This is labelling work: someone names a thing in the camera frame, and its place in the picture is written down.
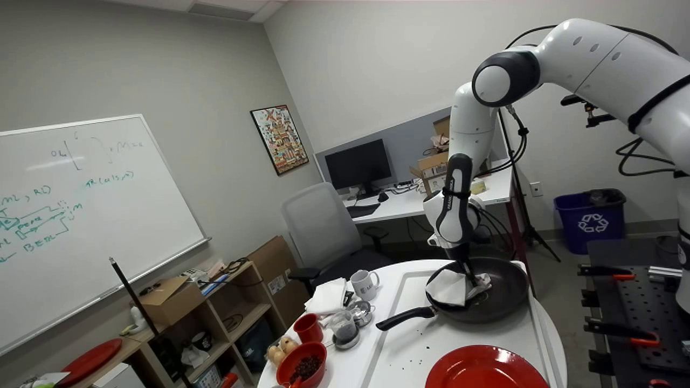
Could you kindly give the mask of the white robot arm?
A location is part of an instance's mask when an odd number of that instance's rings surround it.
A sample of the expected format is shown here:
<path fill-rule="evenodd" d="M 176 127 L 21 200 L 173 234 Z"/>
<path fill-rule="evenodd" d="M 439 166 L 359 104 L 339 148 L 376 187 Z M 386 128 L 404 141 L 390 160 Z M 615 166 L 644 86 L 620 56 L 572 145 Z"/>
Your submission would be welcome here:
<path fill-rule="evenodd" d="M 690 313 L 690 62 L 608 24 L 564 19 L 535 47 L 518 45 L 485 58 L 454 90 L 443 187 L 422 202 L 433 228 L 428 244 L 443 250 L 467 244 L 470 182 L 487 157 L 496 112 L 545 82 L 602 108 L 670 160 L 682 263 L 674 304 Z"/>

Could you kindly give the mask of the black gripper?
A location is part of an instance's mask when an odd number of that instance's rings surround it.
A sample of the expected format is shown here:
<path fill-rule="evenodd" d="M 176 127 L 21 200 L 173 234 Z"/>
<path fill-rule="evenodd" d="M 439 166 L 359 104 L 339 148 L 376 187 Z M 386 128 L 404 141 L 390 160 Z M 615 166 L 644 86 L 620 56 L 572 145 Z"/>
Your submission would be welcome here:
<path fill-rule="evenodd" d="M 466 276 L 474 276 L 474 266 L 470 263 L 470 245 L 467 244 L 460 244 L 454 248 L 449 250 L 449 258 L 453 260 L 453 269 L 462 271 Z"/>

